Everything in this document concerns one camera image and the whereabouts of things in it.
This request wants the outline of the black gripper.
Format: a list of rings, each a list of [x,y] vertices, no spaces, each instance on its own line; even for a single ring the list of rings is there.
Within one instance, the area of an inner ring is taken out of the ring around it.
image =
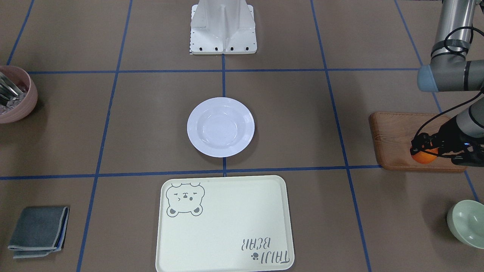
[[[426,150],[438,148],[437,157],[448,158],[454,165],[483,167],[483,132],[462,131],[458,119],[445,122],[433,135],[420,133],[411,141],[411,149]]]

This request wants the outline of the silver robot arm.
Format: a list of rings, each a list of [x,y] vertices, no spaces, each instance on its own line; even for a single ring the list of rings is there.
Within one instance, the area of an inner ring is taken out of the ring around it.
[[[411,141],[410,154],[449,158],[454,165],[483,167],[484,62],[466,59],[475,32],[475,8],[482,0],[443,0],[437,35],[428,65],[420,67],[417,85],[425,92],[477,91],[465,110],[445,122],[437,133],[419,129]]]

